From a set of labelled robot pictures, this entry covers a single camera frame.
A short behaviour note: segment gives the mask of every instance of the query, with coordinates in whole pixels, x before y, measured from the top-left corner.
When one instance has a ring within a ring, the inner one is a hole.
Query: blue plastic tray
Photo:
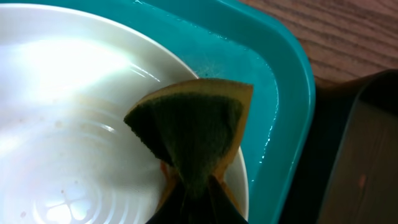
[[[310,64],[283,25],[229,0],[0,2],[48,4],[103,16],[158,41],[200,77],[253,83],[241,145],[249,179],[249,222],[277,223],[315,104]]]

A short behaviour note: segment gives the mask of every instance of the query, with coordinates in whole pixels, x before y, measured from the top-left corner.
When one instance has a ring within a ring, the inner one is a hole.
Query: green scouring pad
[[[229,212],[239,218],[228,223],[246,222],[220,183],[242,140],[251,95],[243,83],[190,80],[143,97],[127,114],[124,122],[181,180],[148,223],[226,223]]]

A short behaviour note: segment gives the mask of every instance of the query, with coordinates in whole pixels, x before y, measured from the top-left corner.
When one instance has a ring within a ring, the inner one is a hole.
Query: white plate
[[[0,223],[144,223],[165,185],[123,123],[196,78],[148,37],[85,12],[0,4]],[[241,151],[227,184],[248,214]]]

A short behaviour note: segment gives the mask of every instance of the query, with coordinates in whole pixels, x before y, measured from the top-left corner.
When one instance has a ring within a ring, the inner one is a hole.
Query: plate
[[[194,72],[141,33],[81,11],[0,4],[0,33],[0,223],[148,220],[165,180],[123,117]],[[226,181],[247,217],[241,151]]]

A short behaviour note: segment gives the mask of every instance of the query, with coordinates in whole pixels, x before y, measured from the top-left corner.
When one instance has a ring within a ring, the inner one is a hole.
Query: table
[[[283,23],[301,42],[317,86],[398,68],[396,0],[242,0]]]

